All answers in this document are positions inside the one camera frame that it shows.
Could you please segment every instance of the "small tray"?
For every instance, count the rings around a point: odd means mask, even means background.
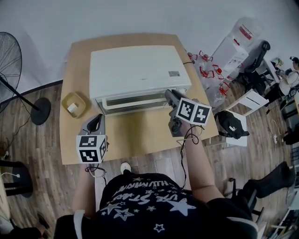
[[[72,103],[76,104],[76,106],[78,107],[78,109],[73,113],[67,110],[67,108]],[[86,109],[85,101],[78,94],[74,92],[68,93],[67,96],[61,101],[61,105],[73,118],[79,118],[84,112],[84,110]]]

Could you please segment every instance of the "black stool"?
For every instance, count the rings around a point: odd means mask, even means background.
[[[13,183],[4,183],[6,189],[15,188],[10,190],[5,190],[7,196],[13,196],[21,194],[23,197],[31,197],[33,193],[32,179],[28,168],[22,162],[10,162],[0,160],[0,166],[13,168],[13,174],[19,174],[20,177],[14,176]]]

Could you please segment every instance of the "fan stand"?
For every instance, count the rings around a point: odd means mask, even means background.
[[[0,82],[3,83],[10,91],[24,100],[31,109],[31,120],[35,125],[42,125],[48,119],[51,111],[51,103],[47,98],[39,98],[34,104],[25,99],[19,92],[17,92],[9,83],[7,83],[1,76]]]

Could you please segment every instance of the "white toaster oven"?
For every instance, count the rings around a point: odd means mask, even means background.
[[[191,81],[174,46],[135,46],[91,53],[89,95],[104,115],[168,107],[164,93]]]

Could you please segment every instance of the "white shoe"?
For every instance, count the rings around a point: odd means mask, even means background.
[[[131,166],[127,162],[123,162],[121,164],[121,174],[123,174],[123,171],[129,170],[131,172]]]

